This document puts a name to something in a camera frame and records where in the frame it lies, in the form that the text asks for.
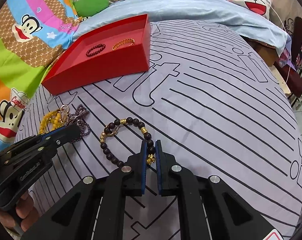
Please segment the left hand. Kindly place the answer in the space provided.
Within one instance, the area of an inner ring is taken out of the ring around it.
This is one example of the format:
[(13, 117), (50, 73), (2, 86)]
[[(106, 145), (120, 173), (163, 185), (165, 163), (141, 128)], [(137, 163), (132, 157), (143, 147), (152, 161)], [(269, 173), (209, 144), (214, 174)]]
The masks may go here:
[[(28, 191), (20, 197), (20, 200), (16, 204), (14, 214), (21, 220), (19, 224), (24, 232), (26, 232), (39, 219), (39, 212), (35, 208), (33, 198), (30, 196)], [(0, 222), (4, 227), (12, 230), (17, 225), (16, 219), (1, 209)]]

